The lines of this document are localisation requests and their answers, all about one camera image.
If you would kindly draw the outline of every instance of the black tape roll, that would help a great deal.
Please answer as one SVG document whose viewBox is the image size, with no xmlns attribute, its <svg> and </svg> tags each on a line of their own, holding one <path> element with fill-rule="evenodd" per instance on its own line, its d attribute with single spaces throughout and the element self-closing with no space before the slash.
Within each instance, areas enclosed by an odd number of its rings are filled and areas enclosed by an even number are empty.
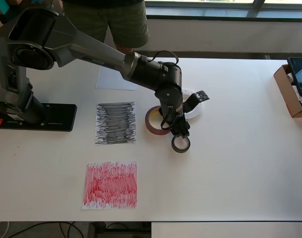
<svg viewBox="0 0 302 238">
<path fill-rule="evenodd" d="M 185 153 L 186 151 L 188 151 L 188 149 L 189 149 L 190 146 L 191 146 L 191 142 L 190 142 L 189 138 L 188 138 L 188 137 L 185 137 L 185 138 L 184 138 L 184 140 L 185 140 L 186 143 L 187 143 L 187 146 L 186 146 L 186 148 L 184 148 L 184 149 L 178 148 L 178 147 L 175 145 L 175 139 L 176 139 L 176 138 L 177 138 L 177 137 L 174 136 L 173 139 L 172 139 L 171 145 L 172 145 L 173 150 L 174 150 L 175 152 L 177 152 L 177 153 Z"/>
</svg>

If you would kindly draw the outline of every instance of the red scribbled paper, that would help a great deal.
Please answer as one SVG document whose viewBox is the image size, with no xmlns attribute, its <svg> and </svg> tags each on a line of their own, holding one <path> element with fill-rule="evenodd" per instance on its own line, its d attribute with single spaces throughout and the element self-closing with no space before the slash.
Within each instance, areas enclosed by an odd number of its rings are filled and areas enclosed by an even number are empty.
<svg viewBox="0 0 302 238">
<path fill-rule="evenodd" d="M 137 162 L 87 164 L 83 209 L 136 206 Z"/>
</svg>

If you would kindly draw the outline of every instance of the person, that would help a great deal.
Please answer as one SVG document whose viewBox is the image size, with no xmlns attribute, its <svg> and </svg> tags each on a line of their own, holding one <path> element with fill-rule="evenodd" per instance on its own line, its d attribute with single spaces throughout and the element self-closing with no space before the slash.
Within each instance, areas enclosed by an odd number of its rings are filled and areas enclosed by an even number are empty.
<svg viewBox="0 0 302 238">
<path fill-rule="evenodd" d="M 63 1 L 65 16 L 78 30 L 104 42 L 109 26 L 117 49 L 124 54 L 149 40 L 144 0 Z"/>
</svg>

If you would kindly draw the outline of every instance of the blank white paper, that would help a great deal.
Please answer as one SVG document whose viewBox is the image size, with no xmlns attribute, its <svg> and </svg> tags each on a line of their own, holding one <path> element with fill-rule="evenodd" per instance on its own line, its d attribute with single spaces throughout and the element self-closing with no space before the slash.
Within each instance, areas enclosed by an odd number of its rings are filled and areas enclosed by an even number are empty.
<svg viewBox="0 0 302 238">
<path fill-rule="evenodd" d="M 96 88 L 137 90 L 138 85 L 124 80 L 121 74 L 116 70 L 100 67 Z"/>
</svg>

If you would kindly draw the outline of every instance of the wall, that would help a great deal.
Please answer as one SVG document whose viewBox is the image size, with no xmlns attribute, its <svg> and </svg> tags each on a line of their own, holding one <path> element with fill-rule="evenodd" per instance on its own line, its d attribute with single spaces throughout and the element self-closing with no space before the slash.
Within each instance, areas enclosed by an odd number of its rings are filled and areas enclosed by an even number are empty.
<svg viewBox="0 0 302 238">
<path fill-rule="evenodd" d="M 302 53 L 302 23 L 148 20 L 142 51 Z M 107 36 L 107 44 L 112 37 Z"/>
</svg>

